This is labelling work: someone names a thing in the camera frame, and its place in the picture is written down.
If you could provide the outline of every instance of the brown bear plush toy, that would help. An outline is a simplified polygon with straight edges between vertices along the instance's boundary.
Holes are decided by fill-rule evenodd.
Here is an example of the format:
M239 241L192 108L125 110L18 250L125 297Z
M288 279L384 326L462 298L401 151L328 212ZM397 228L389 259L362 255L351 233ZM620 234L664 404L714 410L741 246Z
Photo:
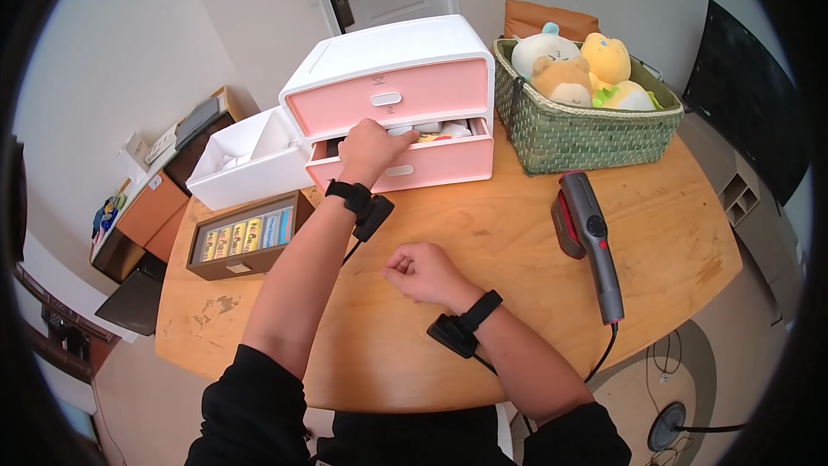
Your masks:
M546 99L577 107L592 107L590 63L584 57L566 60L539 57L529 82Z

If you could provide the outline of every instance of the pink drawer unit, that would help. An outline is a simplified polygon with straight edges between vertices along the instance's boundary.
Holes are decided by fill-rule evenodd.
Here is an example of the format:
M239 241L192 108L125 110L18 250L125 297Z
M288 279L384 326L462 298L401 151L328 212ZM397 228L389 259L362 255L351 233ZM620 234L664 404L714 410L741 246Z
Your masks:
M481 117L491 132L493 98L491 52L459 15L322 40L279 95L311 142L346 135L366 117L389 128Z
M287 106L310 138L336 133L370 117L389 121L458 119L482 115L486 61L482 58L431 63L370 74L291 94Z
M487 180L492 177L494 140L486 119L470 119L478 135L411 145L374 185L373 192L423 188L444 183ZM310 177L325 190L328 180L339 177L339 157L326 158L326 141L314 144L305 166Z

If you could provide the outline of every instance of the black wrist strap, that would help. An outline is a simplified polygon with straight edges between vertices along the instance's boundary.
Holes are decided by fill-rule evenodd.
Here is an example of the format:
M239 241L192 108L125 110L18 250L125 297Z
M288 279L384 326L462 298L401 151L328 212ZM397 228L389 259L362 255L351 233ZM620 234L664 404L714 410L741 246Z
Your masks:
M371 192L361 183L351 185L331 179L325 196L338 196L345 199L345 208L357 215L357 220L364 220L371 212Z
M478 299L474 306L469 308L469 311L461 315L461 323L472 333L477 331L478 326L482 323L495 308L500 306L503 299L495 290L489 290Z

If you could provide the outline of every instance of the human hand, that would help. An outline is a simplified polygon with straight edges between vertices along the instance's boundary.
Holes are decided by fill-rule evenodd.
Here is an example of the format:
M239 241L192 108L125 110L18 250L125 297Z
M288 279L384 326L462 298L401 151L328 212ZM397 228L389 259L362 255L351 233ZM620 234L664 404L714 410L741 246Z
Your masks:
M443 305L457 315L468 311L484 293L457 270L443 247L435 243L399 245L381 274L415 303Z
M388 135L376 120L362 119L339 143L339 159L345 170L337 181L361 183L370 189L389 165L419 137L410 129L397 136Z

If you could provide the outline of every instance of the orange cabinet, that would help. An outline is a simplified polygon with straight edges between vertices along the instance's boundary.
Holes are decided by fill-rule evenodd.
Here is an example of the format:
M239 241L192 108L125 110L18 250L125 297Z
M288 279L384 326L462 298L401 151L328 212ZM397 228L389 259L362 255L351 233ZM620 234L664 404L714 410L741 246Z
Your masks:
M136 245L146 247L187 199L187 195L161 171L138 193L115 226Z
M187 202L184 202L184 205L161 226L160 230L150 239L150 243L144 247L147 252L150 252L164 263L170 262L172 244L176 242L176 234L178 234L178 228L181 226L181 220L184 218L184 211L186 210Z

